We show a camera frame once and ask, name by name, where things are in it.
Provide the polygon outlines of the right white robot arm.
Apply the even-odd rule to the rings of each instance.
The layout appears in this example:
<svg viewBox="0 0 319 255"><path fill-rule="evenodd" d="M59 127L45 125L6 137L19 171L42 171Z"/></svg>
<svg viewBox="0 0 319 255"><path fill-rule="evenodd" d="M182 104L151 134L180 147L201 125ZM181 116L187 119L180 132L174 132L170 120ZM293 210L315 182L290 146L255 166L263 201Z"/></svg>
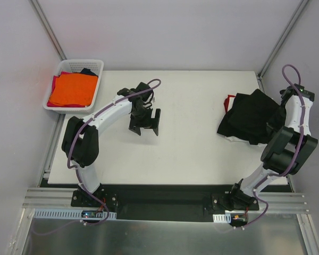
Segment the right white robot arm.
<svg viewBox="0 0 319 255"><path fill-rule="evenodd" d="M293 84L282 91L281 99L281 107L286 110L285 123L263 150L260 167L234 184L225 195L227 210L250 208L258 202L259 192L273 181L295 175L317 147L318 140L309 129L315 94Z"/></svg>

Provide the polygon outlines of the black t shirt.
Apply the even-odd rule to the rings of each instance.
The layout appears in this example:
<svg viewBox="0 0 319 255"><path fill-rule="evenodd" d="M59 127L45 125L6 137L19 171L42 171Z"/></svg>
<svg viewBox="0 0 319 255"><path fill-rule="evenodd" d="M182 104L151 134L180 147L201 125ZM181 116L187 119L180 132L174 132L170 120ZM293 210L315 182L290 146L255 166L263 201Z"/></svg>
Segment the black t shirt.
<svg viewBox="0 0 319 255"><path fill-rule="evenodd" d="M269 142L268 137L249 137L247 139L250 145L266 145Z"/></svg>
<svg viewBox="0 0 319 255"><path fill-rule="evenodd" d="M273 135L267 135L266 122L281 107L269 96L256 89L252 94L236 94L232 109L224 115L219 124L217 133L226 134L228 124L249 137L268 137L269 142Z"/></svg>

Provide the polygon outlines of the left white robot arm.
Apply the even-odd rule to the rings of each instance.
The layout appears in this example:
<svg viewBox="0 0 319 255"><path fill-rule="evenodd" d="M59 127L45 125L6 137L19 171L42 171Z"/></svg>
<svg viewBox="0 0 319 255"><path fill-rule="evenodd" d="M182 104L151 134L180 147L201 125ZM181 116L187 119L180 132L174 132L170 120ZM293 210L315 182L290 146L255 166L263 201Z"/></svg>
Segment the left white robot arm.
<svg viewBox="0 0 319 255"><path fill-rule="evenodd" d="M99 155L99 137L120 118L129 115L129 131L141 135L141 130L159 133L161 110L152 108L154 90L160 79L140 82L136 88L119 90L114 99L103 108L85 117L71 117L66 125L61 149L66 155L66 166L75 171L78 180L73 206L87 207L105 204L99 188L100 181L94 167Z"/></svg>

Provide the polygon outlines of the white plastic laundry basket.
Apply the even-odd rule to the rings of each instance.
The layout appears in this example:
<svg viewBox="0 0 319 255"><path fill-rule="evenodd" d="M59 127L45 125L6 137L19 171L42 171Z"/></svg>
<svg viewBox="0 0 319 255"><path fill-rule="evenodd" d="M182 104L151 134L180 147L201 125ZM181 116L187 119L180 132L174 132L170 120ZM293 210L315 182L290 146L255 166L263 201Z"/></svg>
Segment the white plastic laundry basket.
<svg viewBox="0 0 319 255"><path fill-rule="evenodd" d="M70 74L70 73L79 73L84 68L89 69L98 76L98 81L96 84L96 88L93 94L92 102L89 106L85 107L58 107L58 106L48 106L47 103L49 101L50 95L53 92L53 79L51 80L51 84L46 90L46 94L43 100L43 107L49 111L55 111L59 114L90 114L93 112L94 103L96 100L96 96L99 90L100 81L102 78L104 62L99 59L66 59L61 61L55 72L54 76L59 77L62 74Z"/></svg>

